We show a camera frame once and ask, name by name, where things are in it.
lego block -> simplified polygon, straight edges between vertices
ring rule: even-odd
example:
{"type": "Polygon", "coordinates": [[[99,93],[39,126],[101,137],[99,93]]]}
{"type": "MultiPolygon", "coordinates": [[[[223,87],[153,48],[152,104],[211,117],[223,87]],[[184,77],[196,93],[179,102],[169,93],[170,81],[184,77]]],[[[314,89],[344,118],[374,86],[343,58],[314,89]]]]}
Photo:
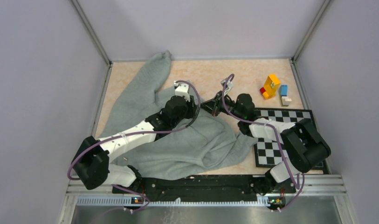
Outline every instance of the lego block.
{"type": "Polygon", "coordinates": [[[288,94],[288,86],[287,85],[281,85],[280,87],[280,96],[286,97],[288,94]]]}
{"type": "Polygon", "coordinates": [[[266,79],[265,84],[263,85],[263,88],[261,88],[261,93],[264,95],[265,91],[268,95],[266,99],[272,98],[276,95],[276,91],[278,90],[278,87],[280,86],[280,80],[276,77],[275,74],[271,74],[266,79]]]}
{"type": "Polygon", "coordinates": [[[288,106],[292,102],[291,98],[288,98],[287,96],[281,96],[281,104],[283,106],[288,106]]]}

yellow lego block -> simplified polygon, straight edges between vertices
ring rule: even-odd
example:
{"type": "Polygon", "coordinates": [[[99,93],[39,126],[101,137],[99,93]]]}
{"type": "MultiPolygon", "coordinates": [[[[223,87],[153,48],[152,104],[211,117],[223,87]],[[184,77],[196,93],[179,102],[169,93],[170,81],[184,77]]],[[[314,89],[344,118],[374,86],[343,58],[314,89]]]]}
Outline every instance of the yellow lego block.
{"type": "Polygon", "coordinates": [[[280,80],[275,74],[270,74],[260,91],[265,99],[270,99],[276,95],[278,87],[280,87],[280,80]]]}

marble-patterned surface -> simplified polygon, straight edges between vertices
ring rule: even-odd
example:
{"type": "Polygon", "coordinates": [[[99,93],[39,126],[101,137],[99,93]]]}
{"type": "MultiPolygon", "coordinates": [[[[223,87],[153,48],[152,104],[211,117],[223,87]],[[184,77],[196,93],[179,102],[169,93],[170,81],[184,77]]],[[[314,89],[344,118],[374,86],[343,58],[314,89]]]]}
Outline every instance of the marble-patterned surface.
{"type": "MultiPolygon", "coordinates": [[[[96,137],[103,131],[114,102],[143,64],[144,62],[114,63],[96,137]]],[[[249,93],[256,107],[282,107],[278,96],[264,100],[259,92],[267,76],[274,73],[282,84],[288,85],[288,96],[292,98],[292,103],[288,108],[303,109],[288,59],[173,61],[170,75],[161,88],[172,86],[174,80],[190,80],[199,94],[204,99],[209,99],[222,89],[220,81],[231,73],[235,74],[234,87],[229,93],[232,99],[236,99],[240,93],[249,93]]],[[[239,131],[234,118],[222,113],[219,117],[228,122],[236,132],[239,131]]],[[[255,166],[254,151],[250,150],[242,163],[204,174],[264,174],[267,170],[267,168],[255,166]]]]}

white wall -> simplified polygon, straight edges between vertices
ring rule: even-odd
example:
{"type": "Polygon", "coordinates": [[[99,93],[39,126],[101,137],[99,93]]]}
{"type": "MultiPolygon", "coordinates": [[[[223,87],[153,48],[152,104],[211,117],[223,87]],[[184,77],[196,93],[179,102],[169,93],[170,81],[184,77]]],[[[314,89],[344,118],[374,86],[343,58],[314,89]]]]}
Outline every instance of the white wall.
{"type": "Polygon", "coordinates": [[[324,0],[79,0],[111,60],[291,57],[324,0]]]}
{"type": "Polygon", "coordinates": [[[360,223],[379,223],[379,0],[334,1],[298,67],[360,223]]]}
{"type": "Polygon", "coordinates": [[[105,74],[68,0],[0,0],[0,224],[56,223],[105,74]]]}

black and white checkerboard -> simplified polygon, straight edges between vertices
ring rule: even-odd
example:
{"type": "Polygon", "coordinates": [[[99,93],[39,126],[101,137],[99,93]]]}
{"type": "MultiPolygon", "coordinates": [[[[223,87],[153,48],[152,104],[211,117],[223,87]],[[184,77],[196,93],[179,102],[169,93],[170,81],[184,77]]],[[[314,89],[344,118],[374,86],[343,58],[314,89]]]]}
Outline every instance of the black and white checkerboard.
{"type": "MultiPolygon", "coordinates": [[[[293,109],[274,109],[274,108],[257,108],[256,115],[280,122],[298,122],[302,119],[311,119],[311,122],[316,126],[313,113],[311,110],[293,110],[293,109]]],[[[285,157],[288,157],[287,151],[285,151],[284,145],[283,153],[285,157]]],[[[280,163],[282,160],[280,151],[277,146],[277,142],[259,138],[255,150],[255,163],[257,167],[271,168],[280,163]]],[[[314,169],[323,170],[324,173],[328,173],[328,169],[323,161],[317,165],[314,169]]]]}

